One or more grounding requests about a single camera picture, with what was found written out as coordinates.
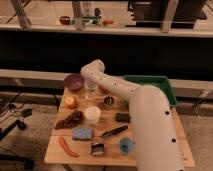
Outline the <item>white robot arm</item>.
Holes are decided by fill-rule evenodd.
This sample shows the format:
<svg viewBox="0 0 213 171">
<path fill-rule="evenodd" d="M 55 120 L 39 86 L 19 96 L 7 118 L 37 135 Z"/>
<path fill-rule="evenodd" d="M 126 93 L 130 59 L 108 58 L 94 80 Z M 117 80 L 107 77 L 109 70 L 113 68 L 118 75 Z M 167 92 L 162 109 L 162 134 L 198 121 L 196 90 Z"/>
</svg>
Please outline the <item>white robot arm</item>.
<svg viewBox="0 0 213 171">
<path fill-rule="evenodd" d="M 181 149 L 165 93 L 150 84 L 141 85 L 104 73 L 97 59 L 80 73 L 94 84 L 129 102 L 138 171 L 185 171 Z"/>
</svg>

